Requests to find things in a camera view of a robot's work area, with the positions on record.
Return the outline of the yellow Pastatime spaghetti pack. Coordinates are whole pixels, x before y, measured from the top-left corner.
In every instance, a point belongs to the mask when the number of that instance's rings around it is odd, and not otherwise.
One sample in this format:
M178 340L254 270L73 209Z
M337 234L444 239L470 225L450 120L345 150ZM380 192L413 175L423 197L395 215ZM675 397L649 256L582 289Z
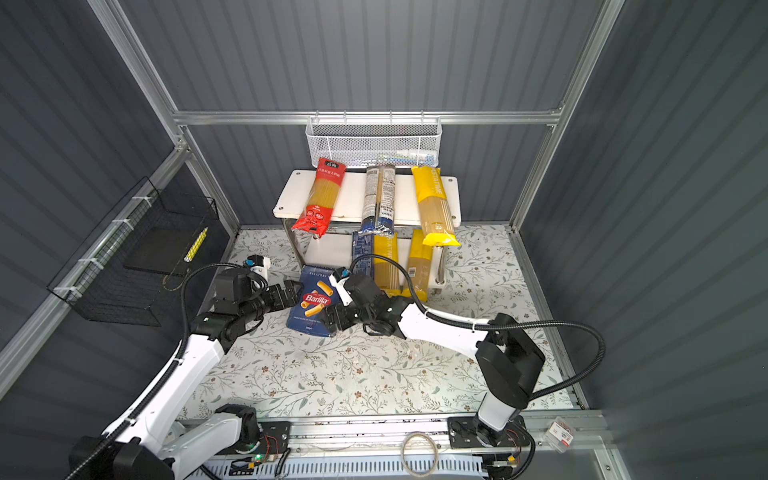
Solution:
M401 292L400 271L397 267L398 246L397 235L392 237L375 235L373 240L374 281L388 296L396 296Z

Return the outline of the clear blue spaghetti pack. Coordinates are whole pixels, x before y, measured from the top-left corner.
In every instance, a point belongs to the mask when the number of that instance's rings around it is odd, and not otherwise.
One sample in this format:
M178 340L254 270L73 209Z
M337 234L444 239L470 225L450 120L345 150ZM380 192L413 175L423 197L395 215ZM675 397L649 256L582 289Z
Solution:
M379 165L367 169L359 230L361 235L394 237L395 193L394 165Z

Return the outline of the red spaghetti pack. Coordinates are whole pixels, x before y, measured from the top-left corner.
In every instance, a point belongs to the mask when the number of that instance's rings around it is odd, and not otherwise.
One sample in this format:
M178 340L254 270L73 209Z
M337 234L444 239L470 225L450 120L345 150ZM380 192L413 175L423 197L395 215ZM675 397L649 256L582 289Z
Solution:
M292 226L294 231L310 233L316 238L326 234L346 169L343 163L327 158L319 160L305 208Z

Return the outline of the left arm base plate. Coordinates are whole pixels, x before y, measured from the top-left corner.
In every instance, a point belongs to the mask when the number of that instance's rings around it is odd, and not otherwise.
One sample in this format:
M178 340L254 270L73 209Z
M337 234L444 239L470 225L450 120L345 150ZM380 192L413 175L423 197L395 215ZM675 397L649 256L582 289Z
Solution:
M253 441L238 443L231 450L240 455L281 455L289 447L292 423L267 421L259 424L260 436Z

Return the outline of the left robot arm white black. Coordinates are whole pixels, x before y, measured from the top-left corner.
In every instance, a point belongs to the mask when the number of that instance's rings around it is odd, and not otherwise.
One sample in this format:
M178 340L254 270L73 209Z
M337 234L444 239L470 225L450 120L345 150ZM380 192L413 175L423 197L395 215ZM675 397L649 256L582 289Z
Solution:
M69 454L71 479L184 479L217 453L268 448L254 408L226 404L197 427L169 439L178 414L236 340L272 312L300 302L303 285L271 285L249 267L215 263L211 307L182 316L176 352L142 394L98 437L82 437Z

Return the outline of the blue spaghetti box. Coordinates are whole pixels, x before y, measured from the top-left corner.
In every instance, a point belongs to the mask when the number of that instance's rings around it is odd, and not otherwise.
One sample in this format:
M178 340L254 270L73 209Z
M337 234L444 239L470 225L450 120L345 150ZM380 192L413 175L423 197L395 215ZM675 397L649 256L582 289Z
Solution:
M352 239L352 270L373 278L373 253L374 234L370 231L355 231Z

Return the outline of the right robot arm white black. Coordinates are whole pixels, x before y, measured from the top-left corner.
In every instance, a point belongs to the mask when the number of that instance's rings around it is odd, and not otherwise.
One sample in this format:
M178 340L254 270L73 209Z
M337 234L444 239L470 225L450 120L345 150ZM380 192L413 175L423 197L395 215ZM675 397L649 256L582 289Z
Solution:
M480 368L488 392L476 413L479 425L501 432L533 400L545 355L511 316L457 326L459 319L445 316L414 297L389 296L374 280L340 268L329 275L340 302L328 310L332 333L356 324L371 336L424 341L462 354Z

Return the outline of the dark blue pasta box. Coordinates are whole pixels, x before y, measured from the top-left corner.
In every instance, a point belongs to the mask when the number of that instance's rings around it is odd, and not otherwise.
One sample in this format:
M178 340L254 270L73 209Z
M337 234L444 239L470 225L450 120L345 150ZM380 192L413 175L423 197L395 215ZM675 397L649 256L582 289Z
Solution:
M299 303L290 310L286 320L288 329L311 336L332 336L325 322L329 308L340 302L338 292L331 285L332 273L331 269L309 265L302 269L299 282L303 288Z

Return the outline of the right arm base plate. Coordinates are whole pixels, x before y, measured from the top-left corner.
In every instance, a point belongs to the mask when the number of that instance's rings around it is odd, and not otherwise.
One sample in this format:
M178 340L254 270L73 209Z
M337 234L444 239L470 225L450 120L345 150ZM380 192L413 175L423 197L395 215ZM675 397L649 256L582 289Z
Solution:
M517 415L501 431L483 424L476 416L452 416L446 420L450 446L454 449L529 447L525 421Z

